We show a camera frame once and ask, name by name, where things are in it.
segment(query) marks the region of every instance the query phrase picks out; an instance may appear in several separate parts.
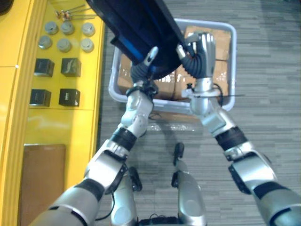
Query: gray carpet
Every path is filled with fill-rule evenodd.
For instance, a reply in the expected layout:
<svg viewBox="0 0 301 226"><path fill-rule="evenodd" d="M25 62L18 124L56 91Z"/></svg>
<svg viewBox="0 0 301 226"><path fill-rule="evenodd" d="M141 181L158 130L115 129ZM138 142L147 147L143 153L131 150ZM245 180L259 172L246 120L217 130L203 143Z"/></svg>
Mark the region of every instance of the gray carpet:
<svg viewBox="0 0 301 226"><path fill-rule="evenodd" d="M245 135L273 162L279 181L301 194L300 2L298 0L165 0L177 18L220 21L238 33L237 97L231 110ZM125 105L113 101L108 84L113 57L106 29L99 142L116 129ZM203 188L209 226L262 226L253 198L236 188L229 162L201 124L150 121L131 151L143 190L135 194L140 219L177 214L177 190L170 186L172 152L185 143L184 160ZM110 210L105 197L99 216ZM96 225L108 225L106 219Z"/></svg>

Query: robotic hand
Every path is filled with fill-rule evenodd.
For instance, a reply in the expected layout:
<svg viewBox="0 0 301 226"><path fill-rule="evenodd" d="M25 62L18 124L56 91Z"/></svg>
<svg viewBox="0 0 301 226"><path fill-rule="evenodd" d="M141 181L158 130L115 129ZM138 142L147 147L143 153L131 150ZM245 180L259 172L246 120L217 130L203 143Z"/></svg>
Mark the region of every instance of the robotic hand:
<svg viewBox="0 0 301 226"><path fill-rule="evenodd" d="M132 67L134 87L127 91L126 112L112 137L104 142L89 162L84 179L65 191L31 225L94 224L103 194L113 193L123 181L129 151L136 139L146 131L148 117L153 109L152 98L158 91L158 87L150 79L148 68L157 53L158 48L153 47L142 63Z"/></svg>
<svg viewBox="0 0 301 226"><path fill-rule="evenodd" d="M215 98L213 36L205 32L194 33L186 41L196 53L187 54L181 45L178 45L177 53L185 70L196 78L196 84L194 89L185 90L182 96L191 99L192 112L217 140L227 160L232 161L229 171L239 190L253 195L267 225L300 226L301 197L278 183L269 159L255 150Z"/></svg>

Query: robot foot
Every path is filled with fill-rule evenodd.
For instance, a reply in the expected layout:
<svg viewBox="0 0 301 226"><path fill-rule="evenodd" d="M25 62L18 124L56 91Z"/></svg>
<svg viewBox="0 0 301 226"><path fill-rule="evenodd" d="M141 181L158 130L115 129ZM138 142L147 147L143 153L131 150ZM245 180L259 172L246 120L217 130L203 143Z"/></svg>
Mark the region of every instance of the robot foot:
<svg viewBox="0 0 301 226"><path fill-rule="evenodd" d="M129 176L131 178L131 181L132 181L132 188L133 188L133 191L134 192L139 192L142 190L142 183L141 183L141 180L139 178L139 174L137 172L137 169L135 167L130 167L128 169L128 173L129 173Z"/></svg>
<svg viewBox="0 0 301 226"><path fill-rule="evenodd" d="M174 147L174 166L176 166L178 159L181 159L184 154L184 144L179 142Z"/></svg>

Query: robot finger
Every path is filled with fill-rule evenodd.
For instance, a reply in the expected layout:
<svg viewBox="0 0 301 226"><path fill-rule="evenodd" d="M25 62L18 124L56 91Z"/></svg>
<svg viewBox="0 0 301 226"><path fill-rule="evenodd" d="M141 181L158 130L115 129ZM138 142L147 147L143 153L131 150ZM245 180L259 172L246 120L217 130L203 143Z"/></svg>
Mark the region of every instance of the robot finger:
<svg viewBox="0 0 301 226"><path fill-rule="evenodd" d="M154 46L151 48L151 50L146 55L146 58L144 59L143 63L146 66L150 66L150 64L153 62L153 60L156 58L157 54L159 52L159 48L157 46Z"/></svg>

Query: metal rod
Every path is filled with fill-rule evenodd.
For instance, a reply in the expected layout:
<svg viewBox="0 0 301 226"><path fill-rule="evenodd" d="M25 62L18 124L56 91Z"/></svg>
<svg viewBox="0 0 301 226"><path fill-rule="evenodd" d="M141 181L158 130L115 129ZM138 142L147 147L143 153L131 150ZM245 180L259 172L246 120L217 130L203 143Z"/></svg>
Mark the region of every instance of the metal rod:
<svg viewBox="0 0 301 226"><path fill-rule="evenodd" d="M86 11L86 10L89 10L89 9L91 9L91 8L85 8L85 9L80 9L80 10L72 11L72 13L82 12L82 11Z"/></svg>
<svg viewBox="0 0 301 226"><path fill-rule="evenodd" d="M83 7L83 6L85 6L85 4L82 4L82 5L80 5L80 6L77 6L77 7L68 9L68 10L64 10L64 11L65 11L65 12L68 12L68 11L71 11L71 10L74 10L74 9L77 9L77 8L80 8L80 7Z"/></svg>
<svg viewBox="0 0 301 226"><path fill-rule="evenodd" d="M70 14L70 16L97 16L97 15L96 14L80 14L80 15Z"/></svg>

